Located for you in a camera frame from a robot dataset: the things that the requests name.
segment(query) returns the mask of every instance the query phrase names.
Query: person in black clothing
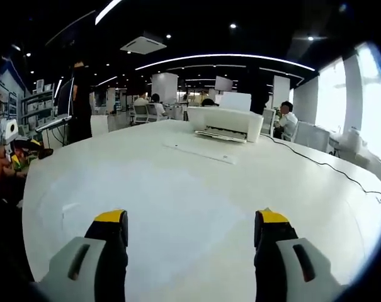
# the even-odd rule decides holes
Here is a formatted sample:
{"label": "person in black clothing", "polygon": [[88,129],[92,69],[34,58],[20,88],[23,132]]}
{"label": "person in black clothing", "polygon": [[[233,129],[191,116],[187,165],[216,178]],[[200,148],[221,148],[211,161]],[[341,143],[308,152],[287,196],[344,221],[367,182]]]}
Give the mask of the person in black clothing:
{"label": "person in black clothing", "polygon": [[[6,177],[9,162],[4,147],[0,147],[0,183]],[[2,301],[12,297],[28,295],[28,283],[33,277],[26,258],[22,234],[21,209],[5,202],[0,197],[0,284],[3,284]]]}
{"label": "person in black clothing", "polygon": [[89,103],[89,79],[84,64],[74,65],[74,93],[72,101],[72,117],[69,123],[70,143],[76,143],[92,137],[91,105]]}
{"label": "person in black clothing", "polygon": [[260,70],[248,69],[239,76],[237,92],[251,95],[251,111],[263,114],[269,97],[269,89]]}

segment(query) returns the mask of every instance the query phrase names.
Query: person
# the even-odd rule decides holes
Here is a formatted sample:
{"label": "person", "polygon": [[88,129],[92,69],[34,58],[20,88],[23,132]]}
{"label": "person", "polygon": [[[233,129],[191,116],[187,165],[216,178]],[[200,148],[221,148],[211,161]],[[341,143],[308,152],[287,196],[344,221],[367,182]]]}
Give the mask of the person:
{"label": "person", "polygon": [[155,110],[159,116],[167,116],[168,114],[165,112],[164,106],[159,102],[159,94],[154,93],[151,96],[151,102],[155,105]]}
{"label": "person", "polygon": [[204,99],[202,101],[202,107],[211,107],[211,106],[218,106],[218,104],[215,104],[212,99]]}
{"label": "person", "polygon": [[133,106],[144,106],[148,104],[148,101],[145,99],[145,89],[139,91],[139,97],[134,101]]}
{"label": "person", "polygon": [[69,122],[71,143],[92,137],[89,92],[88,73],[83,62],[79,61],[74,64],[73,119]]}
{"label": "person", "polygon": [[[8,175],[9,162],[4,147],[0,147],[0,183]],[[25,254],[21,209],[0,196],[0,280],[7,280],[10,288],[25,293],[33,281]]]}
{"label": "person", "polygon": [[260,69],[246,69],[238,77],[237,92],[251,95],[250,110],[258,115],[262,115],[269,101],[270,87],[266,85],[266,76]]}
{"label": "person", "polygon": [[287,137],[292,137],[295,128],[297,127],[298,118],[292,113],[293,104],[285,101],[281,104],[280,112],[282,118],[279,121],[274,122],[274,137],[283,139],[283,133]]}

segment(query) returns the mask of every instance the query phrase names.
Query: black cable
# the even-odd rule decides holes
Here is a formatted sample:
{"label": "black cable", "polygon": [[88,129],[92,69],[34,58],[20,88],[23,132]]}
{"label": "black cable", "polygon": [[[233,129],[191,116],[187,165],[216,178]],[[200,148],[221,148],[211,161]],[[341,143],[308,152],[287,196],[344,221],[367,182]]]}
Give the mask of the black cable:
{"label": "black cable", "polygon": [[62,146],[64,146],[63,142],[62,142],[61,140],[59,140],[59,139],[54,135],[53,130],[54,130],[54,129],[52,129],[52,134],[53,134],[54,138],[55,138],[59,143],[61,143]]}
{"label": "black cable", "polygon": [[381,195],[381,192],[378,192],[378,191],[367,191],[363,188],[363,186],[358,182],[356,181],[355,179],[352,179],[350,176],[348,176],[346,173],[344,173],[343,171],[340,171],[340,170],[337,170],[335,169],[334,167],[332,167],[331,165],[329,165],[327,162],[317,162],[316,160],[313,160],[311,159],[310,157],[304,155],[304,154],[301,154],[301,153],[298,153],[297,151],[295,151],[293,148],[291,148],[290,146],[288,146],[287,144],[285,143],[281,143],[281,142],[277,142],[274,138],[272,137],[268,137],[266,135],[263,135],[264,137],[267,137],[269,138],[270,140],[272,140],[273,142],[279,144],[279,145],[283,145],[283,146],[286,146],[287,148],[289,148],[293,153],[295,154],[298,154],[299,156],[302,156],[303,158],[305,159],[309,159],[311,162],[314,162],[315,164],[318,164],[318,165],[328,165],[330,168],[332,168],[333,170],[335,170],[336,172],[339,172],[340,174],[344,175],[345,177],[347,177],[347,179],[349,179],[350,181],[352,182],[355,182],[357,185],[359,185],[362,189],[362,191],[364,191],[365,193],[374,193],[374,194],[380,194]]}
{"label": "black cable", "polygon": [[57,127],[57,130],[59,131],[60,136],[63,138],[62,145],[64,146],[64,135],[61,133],[60,128]]}

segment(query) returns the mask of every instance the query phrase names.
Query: laptop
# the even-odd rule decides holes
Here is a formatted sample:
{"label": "laptop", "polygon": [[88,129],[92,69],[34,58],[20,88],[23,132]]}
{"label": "laptop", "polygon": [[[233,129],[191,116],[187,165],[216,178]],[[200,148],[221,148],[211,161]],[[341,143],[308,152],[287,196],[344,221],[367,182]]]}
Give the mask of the laptop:
{"label": "laptop", "polygon": [[55,128],[59,125],[63,125],[72,119],[72,88],[74,87],[74,78],[65,83],[59,93],[57,99],[57,117],[56,119],[49,121],[48,123],[36,127],[35,131],[40,133],[44,130]]}

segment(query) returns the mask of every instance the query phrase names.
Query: monitor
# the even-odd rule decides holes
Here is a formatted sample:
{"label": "monitor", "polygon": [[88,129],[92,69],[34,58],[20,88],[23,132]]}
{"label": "monitor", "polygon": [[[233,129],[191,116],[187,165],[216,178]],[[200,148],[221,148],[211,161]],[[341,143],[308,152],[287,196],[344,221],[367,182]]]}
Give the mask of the monitor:
{"label": "monitor", "polygon": [[72,91],[74,86],[74,78],[65,83],[59,92],[56,105],[57,115],[72,115]]}
{"label": "monitor", "polygon": [[232,81],[225,77],[215,77],[215,90],[218,91],[232,91]]}

